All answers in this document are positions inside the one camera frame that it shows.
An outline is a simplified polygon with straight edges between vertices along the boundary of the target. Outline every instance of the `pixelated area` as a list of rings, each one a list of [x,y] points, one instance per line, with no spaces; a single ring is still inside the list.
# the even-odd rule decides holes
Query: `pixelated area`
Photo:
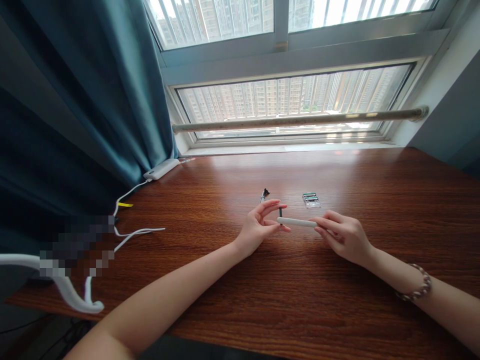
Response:
[[[52,240],[40,245],[40,276],[102,276],[115,256],[115,217],[59,216]]]

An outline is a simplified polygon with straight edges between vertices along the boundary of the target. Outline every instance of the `curtain rod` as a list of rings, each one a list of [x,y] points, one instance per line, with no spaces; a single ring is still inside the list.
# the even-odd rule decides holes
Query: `curtain rod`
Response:
[[[173,129],[173,132],[175,134],[178,134],[212,130],[276,128],[286,126],[361,123],[374,121],[410,120],[412,122],[417,122],[427,116],[428,112],[429,107],[422,106],[409,110],[274,117],[260,120],[203,122],[183,125],[172,125],[171,127]]]

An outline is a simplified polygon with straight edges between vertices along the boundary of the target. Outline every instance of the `glass pane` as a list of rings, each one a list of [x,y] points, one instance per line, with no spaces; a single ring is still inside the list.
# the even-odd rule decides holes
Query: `glass pane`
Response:
[[[411,65],[182,88],[180,99],[191,123],[386,111]],[[199,138],[318,134],[376,130],[379,122],[216,130]]]
[[[164,50],[274,31],[274,0],[145,0]]]
[[[431,10],[437,0],[290,0],[288,32]]]

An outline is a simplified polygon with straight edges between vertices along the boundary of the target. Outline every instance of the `window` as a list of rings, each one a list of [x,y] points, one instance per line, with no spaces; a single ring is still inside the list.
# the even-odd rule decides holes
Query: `window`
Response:
[[[410,64],[178,90],[191,123],[386,111]],[[265,88],[272,89],[267,99]],[[198,132],[199,139],[368,132],[379,122]]]
[[[290,0],[288,31],[431,10],[435,0]]]
[[[147,6],[164,50],[274,30],[274,0],[148,0]]]
[[[455,23],[447,19],[460,6],[455,0],[144,2],[178,125],[409,109]],[[396,124],[181,135],[191,148],[363,143],[389,139]]]

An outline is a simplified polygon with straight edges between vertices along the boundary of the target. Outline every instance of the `wrist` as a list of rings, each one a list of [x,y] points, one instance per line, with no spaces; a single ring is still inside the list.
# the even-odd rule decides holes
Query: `wrist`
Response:
[[[233,255],[238,258],[238,262],[241,262],[243,259],[248,258],[252,254],[252,251],[249,251],[245,248],[245,246],[242,244],[242,241],[239,240],[239,237],[240,235],[237,236],[236,239],[231,243],[229,243],[228,246],[231,247]]]
[[[367,269],[371,273],[374,272],[374,270],[377,268],[378,264],[378,259],[381,256],[381,250],[377,249],[376,247],[372,246],[368,252],[367,256],[365,257],[364,261],[362,263],[359,263],[362,268]]]

